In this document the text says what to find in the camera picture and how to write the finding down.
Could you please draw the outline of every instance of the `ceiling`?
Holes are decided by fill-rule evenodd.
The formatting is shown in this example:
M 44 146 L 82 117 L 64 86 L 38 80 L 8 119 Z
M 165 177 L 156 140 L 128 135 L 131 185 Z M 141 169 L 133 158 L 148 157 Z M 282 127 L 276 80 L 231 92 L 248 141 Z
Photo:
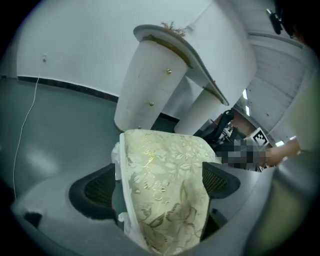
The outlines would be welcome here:
M 271 144 L 286 142 L 295 135 L 286 122 L 286 110 L 305 87 L 312 65 L 306 60 L 301 43 L 285 32 L 274 32 L 266 14 L 266 9 L 275 9 L 272 0 L 229 1 L 248 32 L 257 64 L 257 72 L 247 87 L 248 100 L 241 97 L 234 108 L 261 127 Z

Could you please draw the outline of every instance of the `cream floral cloth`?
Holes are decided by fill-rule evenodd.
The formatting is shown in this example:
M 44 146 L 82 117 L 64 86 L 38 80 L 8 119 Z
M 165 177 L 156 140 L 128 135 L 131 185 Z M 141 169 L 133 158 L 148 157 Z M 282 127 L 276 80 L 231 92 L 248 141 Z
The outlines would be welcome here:
M 200 241 L 209 197 L 202 162 L 220 163 L 202 139 L 151 130 L 124 133 L 134 211 L 151 250 L 172 255 Z

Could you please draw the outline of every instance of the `white cabinet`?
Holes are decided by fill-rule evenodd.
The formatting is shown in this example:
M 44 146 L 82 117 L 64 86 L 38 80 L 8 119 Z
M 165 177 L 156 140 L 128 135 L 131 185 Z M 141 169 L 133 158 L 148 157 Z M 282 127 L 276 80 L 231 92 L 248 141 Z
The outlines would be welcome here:
M 184 60 L 170 49 L 154 41 L 141 41 L 121 89 L 116 126 L 122 131 L 151 129 L 187 69 Z

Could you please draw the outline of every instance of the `wall trim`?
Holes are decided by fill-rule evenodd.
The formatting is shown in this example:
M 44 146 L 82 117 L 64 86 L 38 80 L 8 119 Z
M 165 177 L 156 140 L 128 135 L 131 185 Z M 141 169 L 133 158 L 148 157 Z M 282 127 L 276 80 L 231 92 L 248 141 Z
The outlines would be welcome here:
M 38 77 L 33 77 L 33 76 L 18 76 L 17 79 L 19 81 L 25 81 L 25 82 L 30 82 L 30 83 L 36 83 L 38 80 Z M 72 90 L 75 92 L 79 92 L 79 93 L 83 93 L 83 94 L 87 94 L 87 95 L 91 95 L 97 98 L 101 98 L 110 102 L 114 102 L 117 103 L 119 97 L 106 93 L 106 92 L 102 92 L 100 90 L 96 90 L 96 89 L 92 89 L 92 88 L 88 88 L 82 85 L 78 85 L 78 84 L 74 84 L 74 83 L 70 83 L 70 82 L 64 82 L 64 81 L 59 81 L 59 80 L 54 80 L 54 79 L 48 79 L 48 78 L 39 78 L 39 82 L 38 84 L 41 85 L 46 85 L 46 86 L 52 86 L 52 87 L 59 87 L 59 88 L 63 88 L 63 89 L 68 89 L 68 90 Z M 165 113 L 160 113 L 159 117 L 169 120 L 173 123 L 178 123 L 179 119 L 175 118 L 173 116 L 170 116 L 168 114 Z

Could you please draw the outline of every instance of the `white cable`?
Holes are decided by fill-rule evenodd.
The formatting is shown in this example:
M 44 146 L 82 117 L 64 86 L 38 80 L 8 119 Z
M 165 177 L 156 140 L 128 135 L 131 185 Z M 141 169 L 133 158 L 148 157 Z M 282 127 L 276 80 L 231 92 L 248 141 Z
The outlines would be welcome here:
M 22 137 L 22 132 L 24 130 L 24 126 L 25 123 L 27 121 L 27 118 L 29 116 L 30 111 L 32 110 L 32 108 L 34 107 L 35 101 L 36 101 L 36 93 L 37 93 L 37 86 L 38 86 L 38 81 L 39 81 L 40 75 L 38 76 L 38 79 L 35 83 L 35 88 L 34 88 L 34 95 L 33 95 L 33 102 L 31 104 L 31 107 L 28 111 L 28 113 L 25 116 L 24 122 L 21 126 L 21 131 L 20 131 L 20 136 L 19 136 L 19 142 L 18 142 L 18 146 L 16 147 L 16 152 L 15 152 L 15 157 L 14 157 L 14 162 L 13 162 L 13 172 L 12 172 L 12 178 L 13 178 L 13 192 L 14 192 L 14 199 L 17 199 L 17 194 L 16 194 L 16 179 L 15 179 L 15 170 L 16 170 L 16 161 L 17 161 L 17 155 L 18 155 L 18 151 L 19 151 L 19 146 L 20 146 L 20 142 L 21 142 L 21 137 Z

